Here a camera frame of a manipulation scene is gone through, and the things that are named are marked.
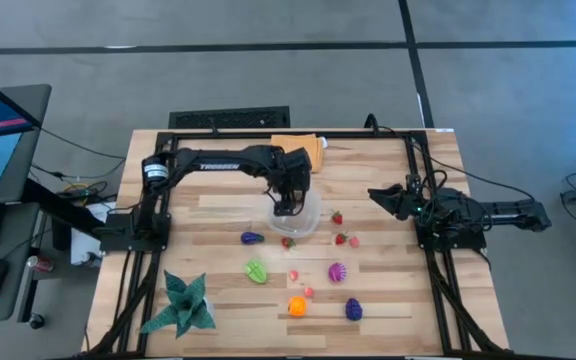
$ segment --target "clear plastic bowl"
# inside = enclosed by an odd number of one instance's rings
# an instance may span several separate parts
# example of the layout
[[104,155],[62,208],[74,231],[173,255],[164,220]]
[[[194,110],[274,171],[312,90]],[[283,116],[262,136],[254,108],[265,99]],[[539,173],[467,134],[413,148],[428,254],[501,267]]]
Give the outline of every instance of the clear plastic bowl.
[[296,216],[275,216],[273,202],[268,199],[267,222],[275,232],[294,239],[312,234],[321,218],[321,196],[316,191],[306,193],[304,209]]

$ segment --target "gray carpet floor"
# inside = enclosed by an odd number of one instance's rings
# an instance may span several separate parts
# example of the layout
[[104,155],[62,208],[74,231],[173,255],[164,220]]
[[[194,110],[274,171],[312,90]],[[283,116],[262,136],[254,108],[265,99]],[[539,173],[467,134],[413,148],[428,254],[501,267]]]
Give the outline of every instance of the gray carpet floor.
[[[417,41],[576,40],[572,0],[408,2]],[[403,40],[393,0],[0,0],[0,47]],[[435,125],[456,130],[466,169],[531,192],[553,222],[541,234],[487,236],[511,347],[576,357],[576,222],[559,203],[576,171],[576,48],[419,55]],[[357,127],[369,112],[391,127],[422,126],[405,49],[0,55],[0,86],[37,83],[53,87],[47,129],[114,154],[132,130],[165,128],[181,110],[289,105],[293,127]],[[114,165],[46,136],[35,162],[79,175]],[[111,188],[119,174],[107,177]],[[482,201],[517,198],[469,183]],[[42,284],[35,308],[49,325],[0,322],[0,359],[77,352],[95,285]]]

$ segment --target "green paper plant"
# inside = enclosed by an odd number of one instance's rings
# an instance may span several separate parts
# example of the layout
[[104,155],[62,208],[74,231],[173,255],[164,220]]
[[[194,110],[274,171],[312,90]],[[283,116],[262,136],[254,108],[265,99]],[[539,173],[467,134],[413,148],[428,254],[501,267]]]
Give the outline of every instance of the green paper plant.
[[141,332],[151,333],[164,326],[176,324],[176,338],[179,338],[191,326],[214,329],[215,321],[204,301],[206,274],[202,274],[188,286],[183,280],[165,270],[164,274],[166,275],[166,294],[168,294],[170,305],[145,323]]

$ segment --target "orange towel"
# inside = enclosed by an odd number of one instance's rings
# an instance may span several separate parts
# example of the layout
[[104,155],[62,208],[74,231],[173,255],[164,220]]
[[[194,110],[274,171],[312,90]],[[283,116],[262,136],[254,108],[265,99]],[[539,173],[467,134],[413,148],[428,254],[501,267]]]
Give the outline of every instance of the orange towel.
[[324,161],[324,148],[322,139],[318,139],[315,134],[309,135],[273,135],[270,144],[281,146],[285,152],[291,152],[299,148],[306,149],[312,172],[321,170]]

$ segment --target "wooden table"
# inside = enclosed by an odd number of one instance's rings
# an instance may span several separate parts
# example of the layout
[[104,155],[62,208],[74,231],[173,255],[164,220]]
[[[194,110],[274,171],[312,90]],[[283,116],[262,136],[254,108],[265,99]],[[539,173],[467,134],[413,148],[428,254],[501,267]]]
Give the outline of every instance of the wooden table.
[[[152,155],[157,132],[133,133],[119,207],[138,201],[140,162]],[[453,132],[427,133],[433,157],[462,167]],[[235,150],[266,143],[267,139],[182,140],[185,147],[201,149]],[[420,156],[417,159],[423,164]],[[467,193],[465,175],[445,170],[449,176],[446,186]],[[217,329],[194,329],[175,340],[175,327],[166,327],[150,334],[146,355],[441,354],[425,257],[417,247],[412,221],[396,220],[366,192],[368,188],[404,183],[407,173],[401,140],[329,139],[323,170],[312,177],[323,201],[319,226],[311,236],[297,240],[297,246],[290,250],[281,246],[281,236],[266,225],[268,200],[261,194],[266,188],[264,179],[238,172],[188,175],[171,193],[173,230],[162,255],[153,315],[168,305],[164,269],[187,281],[206,273],[206,295],[215,305]],[[342,211],[343,225],[331,223],[331,209]],[[239,237],[244,231],[262,233],[265,243],[243,246]],[[359,237],[359,248],[334,245],[335,234],[345,231]],[[487,264],[469,250],[453,254],[464,305],[490,338],[506,347]],[[113,253],[103,260],[88,321],[92,345],[112,324],[124,259],[125,253]],[[250,259],[265,264],[265,285],[253,283],[244,274],[244,265]],[[348,277],[341,284],[333,284],[327,277],[328,267],[337,261],[348,268]],[[124,289],[128,287],[130,268],[129,264]],[[293,269],[299,271],[295,282],[287,275]],[[307,316],[291,318],[287,315],[288,300],[303,294],[304,287],[315,290]],[[363,307],[364,318],[359,322],[345,318],[344,305],[350,297],[358,299]],[[458,348],[454,316],[447,303],[446,309],[452,346]],[[133,317],[129,350],[136,348],[141,310],[138,308]]]

